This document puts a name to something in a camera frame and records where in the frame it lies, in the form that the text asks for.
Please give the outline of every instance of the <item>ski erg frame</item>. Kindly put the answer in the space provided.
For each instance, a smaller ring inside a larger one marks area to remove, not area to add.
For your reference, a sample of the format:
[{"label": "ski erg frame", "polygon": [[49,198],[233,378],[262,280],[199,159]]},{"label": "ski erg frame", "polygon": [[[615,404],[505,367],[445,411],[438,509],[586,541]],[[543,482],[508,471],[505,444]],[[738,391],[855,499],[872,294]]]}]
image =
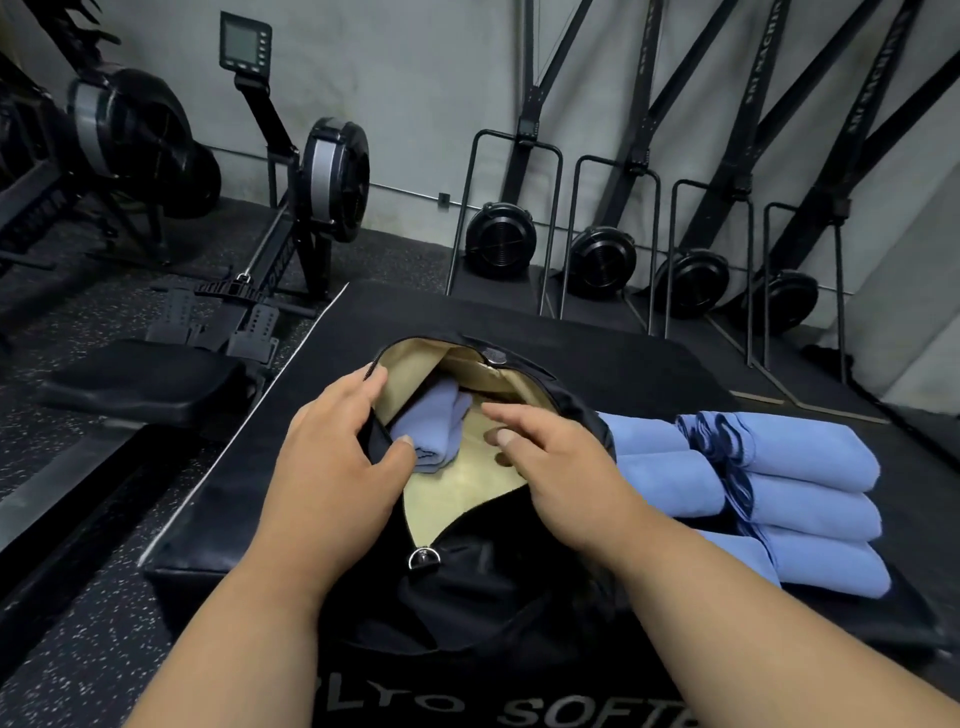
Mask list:
[{"label": "ski erg frame", "polygon": [[900,7],[816,182],[770,251],[773,272],[799,268],[823,232],[843,223],[835,210],[849,211],[853,188],[960,77],[957,53],[869,133],[923,3],[905,0]]},{"label": "ski erg frame", "polygon": [[680,250],[704,249],[713,244],[738,196],[749,193],[757,161],[832,68],[840,54],[850,45],[881,2],[882,0],[863,0],[761,120],[763,102],[773,76],[773,61],[776,59],[780,45],[780,37],[777,33],[778,31],[782,33],[784,25],[784,22],[780,22],[779,28],[774,27],[775,15],[780,16],[780,21],[785,21],[789,10],[788,5],[774,4],[767,30],[756,54],[754,71],[747,83],[743,100],[740,102],[740,110],[733,123],[727,149],[713,173],[709,189],[701,198],[686,228],[678,246]]},{"label": "ski erg frame", "polygon": [[533,142],[537,141],[540,133],[540,113],[543,111],[543,103],[560,74],[560,67],[570,52],[573,39],[584,24],[584,18],[592,2],[593,0],[581,0],[557,45],[556,53],[547,65],[543,78],[537,84],[534,80],[534,0],[523,0],[523,104],[516,121],[514,146],[503,178],[501,202],[512,205],[519,202],[520,188],[527,174],[530,153],[534,149]]},{"label": "ski erg frame", "polygon": [[650,103],[653,88],[654,67],[660,44],[660,25],[663,20],[665,0],[650,0],[640,43],[640,59],[636,67],[634,97],[627,118],[620,148],[616,153],[616,166],[611,169],[603,196],[593,217],[593,225],[617,227],[627,206],[634,182],[641,177],[650,160],[650,143],[660,127],[663,117],[680,96],[708,48],[730,17],[738,0],[723,0],[713,12],[704,30],[686,52],[673,75],[663,86],[657,99]]}]

